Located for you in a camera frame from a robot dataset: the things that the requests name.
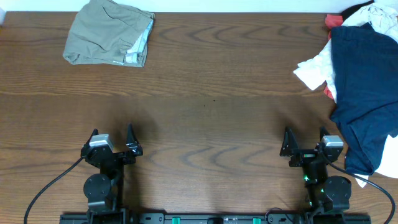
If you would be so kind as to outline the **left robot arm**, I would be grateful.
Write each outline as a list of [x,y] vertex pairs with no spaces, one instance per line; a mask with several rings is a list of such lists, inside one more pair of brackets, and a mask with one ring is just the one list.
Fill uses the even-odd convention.
[[88,199],[88,223],[135,223],[136,216],[123,205],[124,166],[134,164],[143,155],[133,127],[127,128],[128,150],[114,152],[108,134],[94,129],[81,149],[81,158],[99,169],[87,178],[83,192]]

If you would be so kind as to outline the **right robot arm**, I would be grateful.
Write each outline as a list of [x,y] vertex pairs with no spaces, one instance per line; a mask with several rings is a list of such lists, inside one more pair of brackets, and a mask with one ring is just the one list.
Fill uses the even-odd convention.
[[301,167],[310,208],[291,218],[292,223],[344,223],[343,212],[349,209],[351,182],[346,177],[329,176],[327,166],[338,159],[343,141],[320,128],[320,142],[313,149],[301,149],[293,131],[286,127],[280,150],[289,157],[290,167]]

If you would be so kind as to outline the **navy blue shorts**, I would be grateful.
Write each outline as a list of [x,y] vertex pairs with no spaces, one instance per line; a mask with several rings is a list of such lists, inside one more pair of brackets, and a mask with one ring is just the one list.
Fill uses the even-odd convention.
[[345,169],[371,175],[397,136],[397,42],[368,23],[331,31],[336,108],[330,119],[349,149]]

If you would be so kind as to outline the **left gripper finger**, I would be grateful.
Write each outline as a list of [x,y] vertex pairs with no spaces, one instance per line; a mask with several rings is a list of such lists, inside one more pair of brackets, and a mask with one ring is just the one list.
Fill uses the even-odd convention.
[[132,124],[129,124],[127,127],[126,146],[129,148],[130,151],[132,151],[135,156],[143,155],[142,146],[140,145],[134,134]]
[[91,133],[89,139],[87,140],[87,142],[86,142],[85,144],[86,144],[86,145],[89,145],[89,144],[90,144],[90,141],[91,141],[91,138],[92,138],[93,136],[96,136],[96,135],[98,135],[98,130],[97,130],[97,129],[94,129],[93,132]]

